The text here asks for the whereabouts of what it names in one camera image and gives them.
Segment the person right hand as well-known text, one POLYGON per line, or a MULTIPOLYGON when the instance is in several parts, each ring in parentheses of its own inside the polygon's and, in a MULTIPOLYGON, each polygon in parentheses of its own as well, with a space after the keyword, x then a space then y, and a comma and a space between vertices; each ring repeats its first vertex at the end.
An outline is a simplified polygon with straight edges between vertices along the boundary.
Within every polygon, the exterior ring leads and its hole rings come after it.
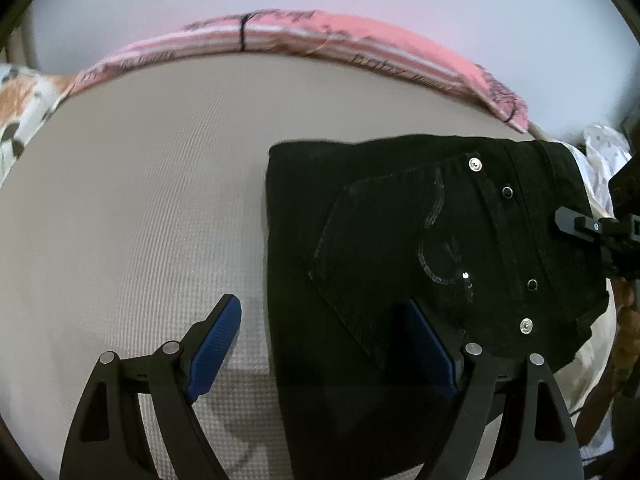
POLYGON ((639 353, 639 312, 631 284, 616 278, 612 281, 617 309, 617 343, 629 354, 639 353))

